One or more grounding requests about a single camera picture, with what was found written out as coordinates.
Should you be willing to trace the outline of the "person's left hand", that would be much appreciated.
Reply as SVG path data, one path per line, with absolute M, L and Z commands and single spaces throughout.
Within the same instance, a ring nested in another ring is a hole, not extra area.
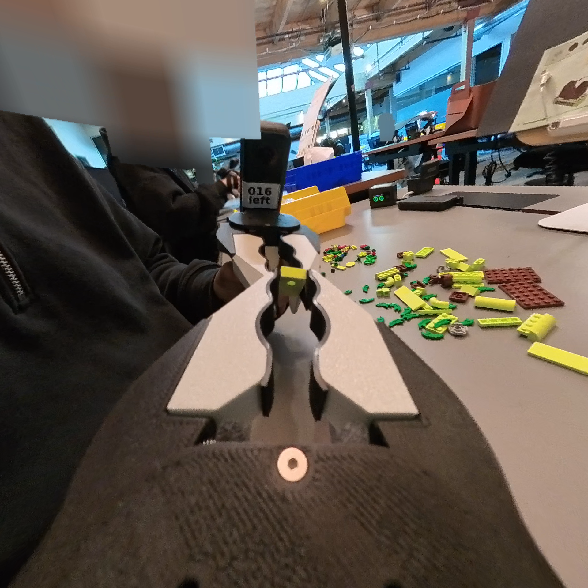
M 215 296 L 224 304 L 239 296 L 244 286 L 235 272 L 233 261 L 225 262 L 215 274 L 213 280 L 213 291 Z

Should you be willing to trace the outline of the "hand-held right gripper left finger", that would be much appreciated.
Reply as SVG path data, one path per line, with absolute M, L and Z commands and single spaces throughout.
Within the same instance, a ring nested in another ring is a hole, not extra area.
M 279 272 L 262 276 L 207 321 L 166 406 L 172 416 L 208 419 L 252 433 L 273 403 L 273 351 Z

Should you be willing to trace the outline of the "small black device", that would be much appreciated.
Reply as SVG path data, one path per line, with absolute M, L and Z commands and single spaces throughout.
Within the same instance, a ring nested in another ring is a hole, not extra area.
M 422 195 L 432 190 L 439 172 L 439 159 L 422 162 L 420 171 L 407 179 L 407 190 L 412 196 Z

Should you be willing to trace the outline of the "scattered green leaf pieces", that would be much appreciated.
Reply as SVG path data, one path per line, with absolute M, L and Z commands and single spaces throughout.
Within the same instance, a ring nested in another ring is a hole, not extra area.
M 409 322 L 415 322 L 415 325 L 422 336 L 423 339 L 427 339 L 429 341 L 442 341 L 447 335 L 447 331 L 443 335 L 440 334 L 432 334 L 425 330 L 425 326 L 431 321 L 434 320 L 435 317 L 442 313 L 448 313 L 454 316 L 459 317 L 454 312 L 458 309 L 458 305 L 460 303 L 451 303 L 449 301 L 449 296 L 451 293 L 456 289 L 443 289 L 438 286 L 432 286 L 426 290 L 416 290 L 415 294 L 421 297 L 423 300 L 426 301 L 427 305 L 422 309 L 417 311 L 412 311 L 409 307 L 407 307 L 403 302 L 401 302 L 396 296 L 394 296 L 393 291 L 401 286 L 397 286 L 395 288 L 381 288 L 379 284 L 376 282 L 375 286 L 363 285 L 362 286 L 362 293 L 364 294 L 363 298 L 359 299 L 359 303 L 361 305 L 375 305 L 375 307 L 379 308 L 380 310 L 388 310 L 394 313 L 392 320 L 386 320 L 386 316 L 380 315 L 376 318 L 376 322 L 379 325 L 385 325 L 388 329 L 393 329 L 395 327 L 403 326 Z M 482 289 L 480 293 L 483 292 L 492 292 L 493 289 L 486 286 Z M 437 310 L 432 308 L 428 304 L 428 299 L 432 297 L 437 297 L 439 300 L 444 300 L 450 302 L 452 305 L 456 307 L 452 310 Z M 473 319 L 459 319 L 457 323 L 464 324 L 470 328 L 474 325 Z

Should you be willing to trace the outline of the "lime wide studded plate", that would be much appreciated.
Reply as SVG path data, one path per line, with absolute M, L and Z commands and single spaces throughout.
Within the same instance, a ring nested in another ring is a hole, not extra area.
M 457 316 L 442 313 L 435 317 L 434 320 L 431 320 L 424 329 L 432 334 L 443 335 L 450 325 L 458 321 L 459 318 Z

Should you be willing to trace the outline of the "yellow plastic bin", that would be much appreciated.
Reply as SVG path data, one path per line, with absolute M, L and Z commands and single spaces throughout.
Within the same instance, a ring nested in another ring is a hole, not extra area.
M 345 187 L 320 192 L 312 186 L 284 195 L 280 212 L 296 217 L 301 225 L 321 234 L 344 227 L 351 204 Z

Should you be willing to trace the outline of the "pile of assorted toy bricks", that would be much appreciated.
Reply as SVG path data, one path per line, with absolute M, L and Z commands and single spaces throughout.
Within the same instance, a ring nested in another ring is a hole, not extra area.
M 397 254 L 394 266 L 375 272 L 375 281 L 381 288 L 406 285 L 413 292 L 433 286 L 460 290 L 462 285 L 485 287 L 483 258 L 470 259 L 453 247 L 422 247 L 417 251 L 406 250 Z

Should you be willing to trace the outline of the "dark grey partition panel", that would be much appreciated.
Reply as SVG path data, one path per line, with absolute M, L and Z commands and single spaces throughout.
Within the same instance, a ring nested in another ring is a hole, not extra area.
M 587 1 L 530 1 L 477 136 L 507 132 L 545 50 L 587 32 Z

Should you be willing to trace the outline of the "blue plastic bin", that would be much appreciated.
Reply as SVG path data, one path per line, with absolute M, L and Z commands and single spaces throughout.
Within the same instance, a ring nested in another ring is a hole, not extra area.
M 287 171 L 285 190 L 294 192 L 316 186 L 320 192 L 346 186 L 362 179 L 361 151 L 347 153 L 316 164 L 292 168 Z

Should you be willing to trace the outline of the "black pillar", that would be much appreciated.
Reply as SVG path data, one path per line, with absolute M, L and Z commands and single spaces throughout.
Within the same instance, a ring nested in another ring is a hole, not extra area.
M 350 120 L 351 145 L 353 152 L 360 152 L 359 123 L 357 119 L 355 78 L 352 64 L 347 1 L 337 1 L 337 11 L 339 17 L 343 63 L 345 67 L 345 84 Z

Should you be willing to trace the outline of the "small lime toy brick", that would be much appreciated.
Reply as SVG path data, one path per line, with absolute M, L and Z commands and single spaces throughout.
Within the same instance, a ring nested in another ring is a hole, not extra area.
M 300 305 L 300 295 L 305 289 L 307 270 L 290 266 L 280 268 L 278 297 L 288 298 L 290 312 L 295 314 Z

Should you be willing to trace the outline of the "white book stand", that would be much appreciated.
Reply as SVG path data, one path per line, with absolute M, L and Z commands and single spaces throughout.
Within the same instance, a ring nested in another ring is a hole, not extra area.
M 531 146 L 555 145 L 587 141 L 587 101 L 576 105 L 548 100 L 521 106 L 511 132 Z M 559 212 L 539 226 L 564 232 L 587 234 L 587 203 Z

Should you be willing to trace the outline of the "black device with green display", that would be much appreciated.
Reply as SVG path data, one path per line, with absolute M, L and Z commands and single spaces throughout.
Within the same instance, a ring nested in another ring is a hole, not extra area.
M 388 208 L 398 202 L 398 186 L 396 182 L 374 185 L 369 188 L 368 194 L 371 209 Z

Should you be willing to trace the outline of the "brown leather bag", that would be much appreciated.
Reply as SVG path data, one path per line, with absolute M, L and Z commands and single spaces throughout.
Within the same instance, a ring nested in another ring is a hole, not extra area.
M 452 86 L 447 101 L 445 135 L 455 135 L 478 127 L 496 82 L 471 86 L 461 81 Z

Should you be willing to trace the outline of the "wooden background table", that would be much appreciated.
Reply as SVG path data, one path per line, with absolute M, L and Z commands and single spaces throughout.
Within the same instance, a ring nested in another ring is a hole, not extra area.
M 377 170 L 363 172 L 360 180 L 348 183 L 343 187 L 346 189 L 348 196 L 369 190 L 372 186 L 384 183 L 398 182 L 406 176 L 404 169 L 394 170 Z
M 460 133 L 447 134 L 437 132 L 417 139 L 393 143 L 364 152 L 364 156 L 373 163 L 390 163 L 395 159 L 422 155 L 434 148 L 444 149 L 448 159 L 448 182 L 459 185 L 463 175 L 464 186 L 473 186 L 477 175 L 477 151 L 479 149 L 478 129 Z

